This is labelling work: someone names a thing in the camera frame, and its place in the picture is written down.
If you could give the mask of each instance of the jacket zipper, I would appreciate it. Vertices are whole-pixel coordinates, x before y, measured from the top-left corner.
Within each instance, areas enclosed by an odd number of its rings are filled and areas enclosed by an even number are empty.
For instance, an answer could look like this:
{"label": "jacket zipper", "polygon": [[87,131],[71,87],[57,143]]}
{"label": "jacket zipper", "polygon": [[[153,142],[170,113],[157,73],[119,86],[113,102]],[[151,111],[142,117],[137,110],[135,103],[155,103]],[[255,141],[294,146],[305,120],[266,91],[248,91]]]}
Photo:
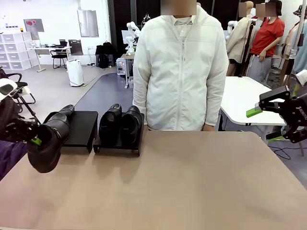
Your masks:
{"label": "jacket zipper", "polygon": [[180,63],[180,74],[179,74],[179,97],[178,97],[178,106],[177,106],[177,127],[176,130],[180,129],[180,116],[181,116],[181,107],[182,107],[182,83],[183,83],[183,71],[184,71],[184,62],[186,60],[184,43],[182,43],[182,55],[181,55],[181,63]]}

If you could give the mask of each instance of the purple cloth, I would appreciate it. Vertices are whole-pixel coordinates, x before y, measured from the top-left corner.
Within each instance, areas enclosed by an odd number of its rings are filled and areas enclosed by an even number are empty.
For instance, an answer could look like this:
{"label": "purple cloth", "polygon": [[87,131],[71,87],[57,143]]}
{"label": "purple cloth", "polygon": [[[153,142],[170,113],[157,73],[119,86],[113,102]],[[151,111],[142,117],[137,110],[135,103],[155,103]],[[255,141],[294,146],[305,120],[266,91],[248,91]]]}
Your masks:
{"label": "purple cloth", "polygon": [[26,144],[0,140],[0,181],[26,153]]}

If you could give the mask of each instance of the person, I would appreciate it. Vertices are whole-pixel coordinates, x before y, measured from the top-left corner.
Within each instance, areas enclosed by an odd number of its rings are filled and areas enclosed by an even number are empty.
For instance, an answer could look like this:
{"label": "person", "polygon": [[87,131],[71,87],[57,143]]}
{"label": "person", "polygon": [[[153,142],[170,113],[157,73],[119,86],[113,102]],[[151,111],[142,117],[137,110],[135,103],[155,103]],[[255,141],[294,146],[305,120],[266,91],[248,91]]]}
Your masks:
{"label": "person", "polygon": [[270,0],[265,4],[267,18],[257,32],[253,47],[252,57],[248,65],[247,76],[265,83],[272,65],[272,57],[275,54],[276,46],[281,42],[285,24],[279,16],[282,15],[282,2]]}
{"label": "person", "polygon": [[228,57],[220,22],[192,0],[169,0],[171,15],[141,31],[133,104],[150,130],[214,131]]}

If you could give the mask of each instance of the gray pants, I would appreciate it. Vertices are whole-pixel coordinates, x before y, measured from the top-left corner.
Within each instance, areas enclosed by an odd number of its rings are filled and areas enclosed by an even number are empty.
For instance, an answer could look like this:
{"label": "gray pants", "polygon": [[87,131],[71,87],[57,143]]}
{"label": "gray pants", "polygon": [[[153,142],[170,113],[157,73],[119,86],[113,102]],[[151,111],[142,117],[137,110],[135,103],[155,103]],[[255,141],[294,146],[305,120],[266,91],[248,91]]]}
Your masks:
{"label": "gray pants", "polygon": [[265,80],[270,73],[271,66],[272,57],[266,57],[263,62],[260,62],[259,57],[253,55],[250,57],[247,76],[261,84],[265,84]]}

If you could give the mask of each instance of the hand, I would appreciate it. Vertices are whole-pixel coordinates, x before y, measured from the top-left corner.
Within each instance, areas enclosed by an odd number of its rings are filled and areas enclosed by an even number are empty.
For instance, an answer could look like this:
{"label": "hand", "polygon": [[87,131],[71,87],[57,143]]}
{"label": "hand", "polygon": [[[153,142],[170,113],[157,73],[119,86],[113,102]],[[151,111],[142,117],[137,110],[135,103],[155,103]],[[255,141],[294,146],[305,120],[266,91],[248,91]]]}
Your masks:
{"label": "hand", "polygon": [[210,126],[210,125],[205,125],[202,129],[205,132],[214,132],[214,126]]}
{"label": "hand", "polygon": [[266,51],[266,50],[263,50],[263,51],[259,54],[259,61],[260,61],[260,62],[263,62],[266,55],[267,55],[267,51]]}

